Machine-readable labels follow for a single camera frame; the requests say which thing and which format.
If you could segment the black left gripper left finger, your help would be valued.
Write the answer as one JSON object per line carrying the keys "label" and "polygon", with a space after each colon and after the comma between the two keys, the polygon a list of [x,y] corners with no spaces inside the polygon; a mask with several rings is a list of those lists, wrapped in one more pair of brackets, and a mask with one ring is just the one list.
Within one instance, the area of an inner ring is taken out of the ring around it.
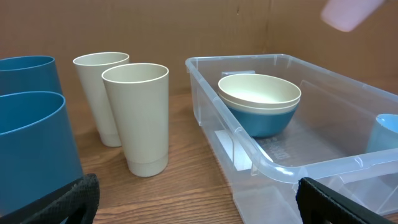
{"label": "black left gripper left finger", "polygon": [[99,202],[99,180],[96,174],[86,174],[25,207],[1,217],[1,223],[92,224]]}

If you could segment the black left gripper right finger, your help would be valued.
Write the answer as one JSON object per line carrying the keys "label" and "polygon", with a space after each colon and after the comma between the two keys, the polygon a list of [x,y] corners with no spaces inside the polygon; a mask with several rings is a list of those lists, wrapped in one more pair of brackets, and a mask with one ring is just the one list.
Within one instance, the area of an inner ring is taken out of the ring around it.
{"label": "black left gripper right finger", "polygon": [[299,180],[295,199],[303,224],[393,224],[309,177]]}

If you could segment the light blue small cup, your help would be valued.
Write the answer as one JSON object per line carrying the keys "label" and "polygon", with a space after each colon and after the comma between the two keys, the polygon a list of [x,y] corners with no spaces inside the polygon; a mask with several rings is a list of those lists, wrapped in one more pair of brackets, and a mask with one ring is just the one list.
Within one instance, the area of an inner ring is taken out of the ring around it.
{"label": "light blue small cup", "polygon": [[397,115],[377,115],[365,152],[377,152],[395,148],[397,148]]}

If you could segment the dark blue bowl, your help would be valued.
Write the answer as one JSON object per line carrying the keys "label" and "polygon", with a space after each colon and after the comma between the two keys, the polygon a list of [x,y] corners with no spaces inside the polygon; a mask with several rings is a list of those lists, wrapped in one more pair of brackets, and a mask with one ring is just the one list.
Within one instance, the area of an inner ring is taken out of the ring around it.
{"label": "dark blue bowl", "polygon": [[236,110],[227,106],[243,129],[255,138],[264,138],[280,134],[290,123],[297,107],[281,114],[256,114]]}

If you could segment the cream bowl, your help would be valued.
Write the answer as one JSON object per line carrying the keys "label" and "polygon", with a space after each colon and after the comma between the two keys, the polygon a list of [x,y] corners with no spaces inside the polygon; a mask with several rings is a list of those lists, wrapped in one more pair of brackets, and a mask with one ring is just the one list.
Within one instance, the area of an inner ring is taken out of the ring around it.
{"label": "cream bowl", "polygon": [[252,106],[244,106],[238,103],[234,103],[230,100],[227,100],[225,97],[221,95],[218,96],[226,106],[234,110],[243,111],[247,113],[254,113],[254,114],[284,114],[296,110],[300,103],[298,101],[297,103],[294,103],[291,106],[285,106],[281,108],[256,108]]}
{"label": "cream bowl", "polygon": [[254,108],[281,108],[293,105],[302,96],[290,81],[270,75],[239,73],[223,77],[218,93],[233,103]]}

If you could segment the pink small cup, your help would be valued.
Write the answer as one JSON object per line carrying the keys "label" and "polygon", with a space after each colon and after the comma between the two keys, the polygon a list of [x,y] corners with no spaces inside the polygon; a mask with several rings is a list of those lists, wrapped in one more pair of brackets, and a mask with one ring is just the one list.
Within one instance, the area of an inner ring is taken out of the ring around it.
{"label": "pink small cup", "polygon": [[328,0],[321,19],[342,32],[350,32],[376,11],[385,0]]}

